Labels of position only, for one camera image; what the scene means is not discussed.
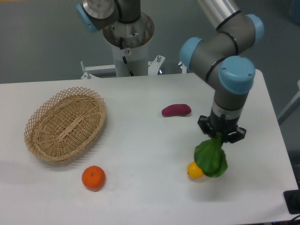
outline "silver metal pipe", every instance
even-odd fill
[[[239,11],[239,7],[233,0],[198,0],[198,3],[215,28]]]

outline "wicker basket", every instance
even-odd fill
[[[68,161],[96,138],[105,118],[105,102],[96,92],[69,88],[45,102],[29,119],[26,146],[43,160]]]

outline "green vegetable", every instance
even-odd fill
[[[222,134],[202,142],[195,148],[194,159],[208,177],[219,177],[227,169],[226,156],[222,147]]]

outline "blue joint cap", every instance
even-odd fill
[[[191,37],[180,49],[179,59],[188,69],[190,69],[195,48],[201,40],[202,39],[198,37]]]
[[[247,94],[253,85],[255,67],[253,63],[240,56],[231,56],[225,59],[219,69],[221,84],[231,93]]]
[[[85,11],[83,10],[83,8],[81,8],[81,5],[78,4],[76,6],[76,10],[79,14],[80,19],[82,20],[83,24],[85,25],[85,27],[91,32],[91,33],[95,33],[98,31],[98,29],[94,26],[94,24],[90,21],[90,19],[88,18],[88,16],[85,14]]]
[[[256,44],[257,42],[259,42],[263,38],[263,35],[264,35],[263,22],[259,17],[257,17],[254,14],[248,14],[246,16],[248,16],[252,20],[253,25],[255,27],[255,41],[254,41],[254,44]]]

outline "lemon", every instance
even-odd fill
[[[202,169],[197,166],[195,161],[187,166],[187,173],[193,179],[197,179],[204,175]]]

